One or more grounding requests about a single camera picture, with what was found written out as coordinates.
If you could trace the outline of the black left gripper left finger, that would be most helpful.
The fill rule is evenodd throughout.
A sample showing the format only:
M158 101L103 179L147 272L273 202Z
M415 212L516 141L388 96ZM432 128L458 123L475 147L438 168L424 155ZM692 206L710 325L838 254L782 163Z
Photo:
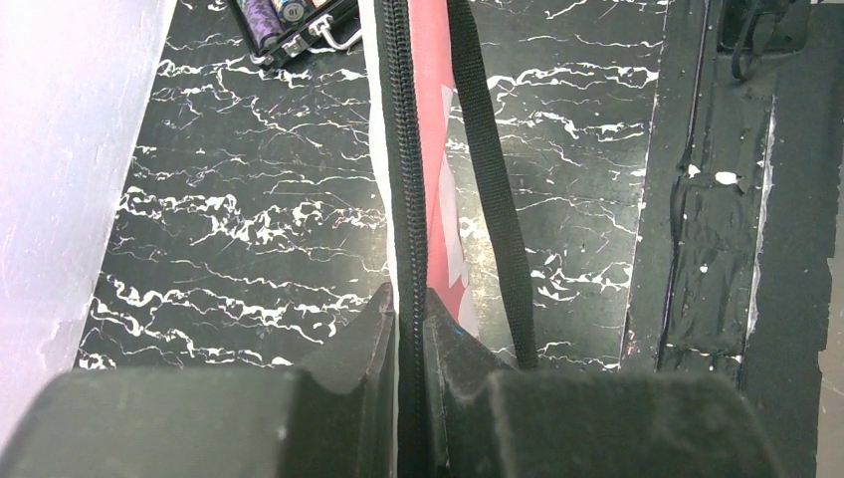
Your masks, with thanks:
M72 371L36 397L5 477L389 477L389 284L294 366Z

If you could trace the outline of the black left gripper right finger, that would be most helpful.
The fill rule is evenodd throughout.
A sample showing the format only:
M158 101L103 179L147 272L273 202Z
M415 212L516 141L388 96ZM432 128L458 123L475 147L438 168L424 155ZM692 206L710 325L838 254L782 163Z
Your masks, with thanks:
M519 371L434 292L425 365L436 477L781 477L752 409L711 373Z

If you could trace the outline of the pink racket bag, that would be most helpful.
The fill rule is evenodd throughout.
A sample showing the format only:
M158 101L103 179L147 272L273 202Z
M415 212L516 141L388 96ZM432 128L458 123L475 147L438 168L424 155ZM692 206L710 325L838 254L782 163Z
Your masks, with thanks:
M466 1L364 1L361 25L396 314L391 473L505 477L514 444L498 382L516 370L478 337L445 150L458 101L517 367L533 369L528 260L477 23Z

